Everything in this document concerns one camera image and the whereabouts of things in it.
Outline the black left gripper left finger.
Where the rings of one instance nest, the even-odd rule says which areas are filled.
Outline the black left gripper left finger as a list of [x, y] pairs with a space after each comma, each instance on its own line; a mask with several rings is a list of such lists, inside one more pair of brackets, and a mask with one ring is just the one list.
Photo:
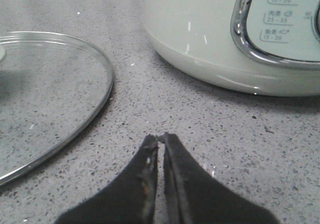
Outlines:
[[158, 141], [148, 135], [126, 168], [107, 187], [63, 213], [56, 223], [152, 223], [157, 157]]

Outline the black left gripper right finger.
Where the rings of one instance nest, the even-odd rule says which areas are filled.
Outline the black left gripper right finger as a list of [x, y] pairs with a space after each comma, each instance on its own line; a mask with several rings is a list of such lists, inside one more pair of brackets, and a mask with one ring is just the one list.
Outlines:
[[164, 193], [170, 223], [278, 223], [260, 207], [219, 183], [191, 156], [175, 134], [165, 145]]

